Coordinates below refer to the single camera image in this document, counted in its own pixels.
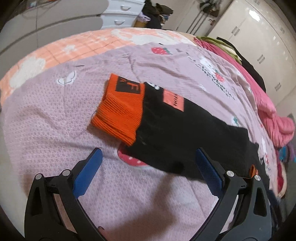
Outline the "pink strawberry print quilt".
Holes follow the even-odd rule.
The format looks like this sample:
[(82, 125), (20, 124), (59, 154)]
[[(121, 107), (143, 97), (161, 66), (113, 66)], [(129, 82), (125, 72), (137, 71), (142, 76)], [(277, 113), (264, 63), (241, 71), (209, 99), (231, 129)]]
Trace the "pink strawberry print quilt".
[(278, 194), (275, 149), (250, 78), (193, 43), (125, 46), (52, 67), (5, 101), (4, 141), (22, 192), (100, 148), (80, 203), (115, 240), (189, 240), (217, 202), (195, 154), (255, 166)]

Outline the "striped colourful pillow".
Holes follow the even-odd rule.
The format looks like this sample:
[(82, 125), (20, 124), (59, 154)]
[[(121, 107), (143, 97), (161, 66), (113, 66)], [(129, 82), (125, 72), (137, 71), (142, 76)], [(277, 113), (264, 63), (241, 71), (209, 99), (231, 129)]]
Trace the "striped colourful pillow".
[(278, 157), (281, 162), (295, 162), (295, 149), (292, 142), (284, 145), (278, 151)]

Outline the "red patterned pillow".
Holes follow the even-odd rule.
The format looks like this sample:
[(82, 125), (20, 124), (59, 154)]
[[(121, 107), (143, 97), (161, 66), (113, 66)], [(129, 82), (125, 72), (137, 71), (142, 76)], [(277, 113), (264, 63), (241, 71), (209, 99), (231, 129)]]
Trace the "red patterned pillow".
[(287, 174), (281, 161), (277, 161), (277, 190), (278, 198), (283, 198), (287, 191)]

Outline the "white drawer cabinet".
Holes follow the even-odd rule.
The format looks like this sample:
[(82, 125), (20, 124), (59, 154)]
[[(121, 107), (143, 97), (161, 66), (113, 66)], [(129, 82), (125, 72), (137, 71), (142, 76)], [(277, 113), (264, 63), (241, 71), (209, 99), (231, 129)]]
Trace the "white drawer cabinet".
[(131, 28), (142, 12), (144, 1), (111, 0), (107, 9), (101, 14), (103, 29)]

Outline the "hanging bags on door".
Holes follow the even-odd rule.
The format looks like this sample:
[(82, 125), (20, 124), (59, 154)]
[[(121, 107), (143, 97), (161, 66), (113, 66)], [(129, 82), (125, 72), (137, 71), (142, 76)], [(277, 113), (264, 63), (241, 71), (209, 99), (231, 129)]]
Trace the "hanging bags on door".
[(199, 3), (199, 12), (195, 16), (191, 25), (187, 28), (186, 33), (196, 35), (206, 20), (217, 18), (220, 14), (222, 0), (219, 1), (201, 1)]

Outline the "green blanket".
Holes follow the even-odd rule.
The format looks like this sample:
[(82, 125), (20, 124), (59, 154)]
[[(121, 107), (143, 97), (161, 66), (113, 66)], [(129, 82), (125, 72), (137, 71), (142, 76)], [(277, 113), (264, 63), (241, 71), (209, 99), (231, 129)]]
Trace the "green blanket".
[(219, 47), (221, 50), (226, 52), (228, 55), (230, 55), (233, 59), (236, 60), (240, 65), (242, 65), (242, 59), (237, 55), (235, 50), (228, 44), (224, 43), (221, 40), (213, 39), (210, 37), (197, 37), (197, 39), (205, 41), (207, 43), (213, 44), (217, 47)]

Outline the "white wardrobe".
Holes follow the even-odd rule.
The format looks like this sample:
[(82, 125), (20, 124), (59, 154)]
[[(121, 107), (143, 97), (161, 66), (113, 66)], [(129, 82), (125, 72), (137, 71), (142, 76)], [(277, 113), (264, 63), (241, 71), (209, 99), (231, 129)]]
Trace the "white wardrobe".
[(200, 3), (188, 1), (176, 31), (229, 41), (279, 105), (295, 88), (295, 38), (285, 22), (266, 1), (222, 1), (217, 17), (201, 10)]

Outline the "pink comforter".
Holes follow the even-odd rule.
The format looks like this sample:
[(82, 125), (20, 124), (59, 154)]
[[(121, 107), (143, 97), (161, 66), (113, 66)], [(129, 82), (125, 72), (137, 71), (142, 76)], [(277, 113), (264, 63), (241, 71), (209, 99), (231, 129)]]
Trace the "pink comforter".
[(233, 59), (226, 52), (221, 50), (219, 47), (207, 43), (205, 41), (197, 39), (195, 37), (193, 41), (200, 47), (203, 47), (223, 59), (231, 63), (246, 79), (249, 83), (251, 91), (254, 95), (254, 99), (257, 106), (257, 112), (261, 122), (263, 123), (273, 145), (276, 148), (282, 148), (284, 145), (288, 144), (295, 134), (295, 124), (293, 120), (289, 117), (281, 117), (276, 112), (276, 107), (268, 97), (266, 92), (264, 92), (261, 87), (255, 82), (251, 75)]

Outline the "dark clothes pile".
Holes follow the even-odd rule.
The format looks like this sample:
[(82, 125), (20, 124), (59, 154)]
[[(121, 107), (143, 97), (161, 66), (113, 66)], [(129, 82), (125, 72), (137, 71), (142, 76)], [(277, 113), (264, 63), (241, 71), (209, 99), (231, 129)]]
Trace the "dark clothes pile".
[(161, 29), (173, 12), (171, 8), (163, 4), (145, 1), (142, 11), (136, 18), (134, 27)]

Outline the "black garment on bed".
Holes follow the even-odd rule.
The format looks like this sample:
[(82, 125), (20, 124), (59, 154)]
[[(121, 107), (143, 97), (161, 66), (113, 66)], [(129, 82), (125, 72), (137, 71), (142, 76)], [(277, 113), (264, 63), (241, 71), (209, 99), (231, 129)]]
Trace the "black garment on bed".
[(261, 89), (266, 92), (266, 87), (265, 87), (265, 83), (263, 78), (259, 75), (259, 73), (254, 69), (254, 67), (239, 53), (239, 51), (236, 49), (236, 47), (231, 44), (229, 41), (217, 37), (217, 40), (221, 40), (222, 42), (224, 42), (225, 44), (231, 46), (234, 51), (236, 52), (236, 54), (238, 55), (238, 57), (240, 57), (241, 59), (241, 63), (242, 63), (242, 67), (251, 75), (251, 77), (255, 80), (255, 82), (261, 87)]

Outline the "black sweater orange cuffs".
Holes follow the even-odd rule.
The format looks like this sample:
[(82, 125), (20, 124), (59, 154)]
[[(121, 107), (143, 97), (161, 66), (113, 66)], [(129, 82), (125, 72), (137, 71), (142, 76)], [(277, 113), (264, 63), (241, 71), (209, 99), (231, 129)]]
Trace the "black sweater orange cuffs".
[(112, 74), (92, 124), (119, 139), (128, 155), (161, 171), (194, 180), (202, 148), (226, 170), (248, 177), (258, 171), (265, 188), (269, 177), (258, 157), (258, 144), (245, 128), (230, 126), (190, 100), (148, 82)]

